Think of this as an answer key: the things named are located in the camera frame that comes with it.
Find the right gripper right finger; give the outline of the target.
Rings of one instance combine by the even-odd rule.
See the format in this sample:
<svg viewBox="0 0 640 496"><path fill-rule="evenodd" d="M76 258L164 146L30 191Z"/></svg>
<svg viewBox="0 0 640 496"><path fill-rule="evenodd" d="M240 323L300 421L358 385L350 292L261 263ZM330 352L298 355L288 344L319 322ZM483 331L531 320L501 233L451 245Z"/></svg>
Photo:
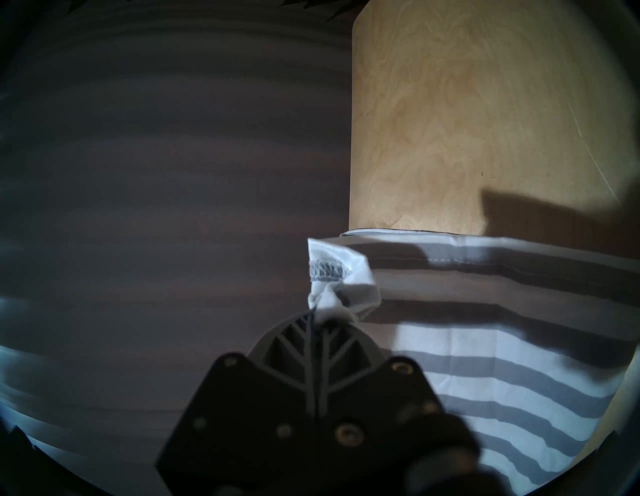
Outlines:
<svg viewBox="0 0 640 496"><path fill-rule="evenodd" d="M353 324L316 327L316 465L405 471L443 453L443 409L417 363Z"/></svg>

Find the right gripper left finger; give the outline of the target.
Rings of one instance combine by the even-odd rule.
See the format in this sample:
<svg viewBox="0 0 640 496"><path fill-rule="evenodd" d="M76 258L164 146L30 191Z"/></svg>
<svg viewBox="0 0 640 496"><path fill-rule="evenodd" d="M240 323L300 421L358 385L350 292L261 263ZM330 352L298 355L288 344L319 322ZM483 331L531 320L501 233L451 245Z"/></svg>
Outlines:
<svg viewBox="0 0 640 496"><path fill-rule="evenodd" d="M162 476L309 476L316 462L312 312L215 360L157 461Z"/></svg>

